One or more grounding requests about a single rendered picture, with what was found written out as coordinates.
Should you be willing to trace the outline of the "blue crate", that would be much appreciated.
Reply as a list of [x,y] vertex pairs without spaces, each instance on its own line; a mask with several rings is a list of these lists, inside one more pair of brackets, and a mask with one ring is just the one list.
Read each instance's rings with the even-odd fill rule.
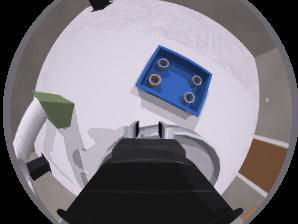
[[[164,71],[159,70],[157,67],[158,61],[162,58],[169,61],[169,65]],[[157,87],[149,84],[149,77],[153,74],[157,74],[161,78],[161,82]],[[190,79],[195,75],[202,80],[202,83],[197,87],[190,84]],[[149,94],[151,93],[159,99],[164,99],[164,101],[176,105],[191,116],[199,117],[211,78],[212,74],[197,63],[177,52],[158,45],[135,86],[144,93],[149,92]],[[182,101],[182,95],[187,92],[194,95],[192,103],[186,104]]]

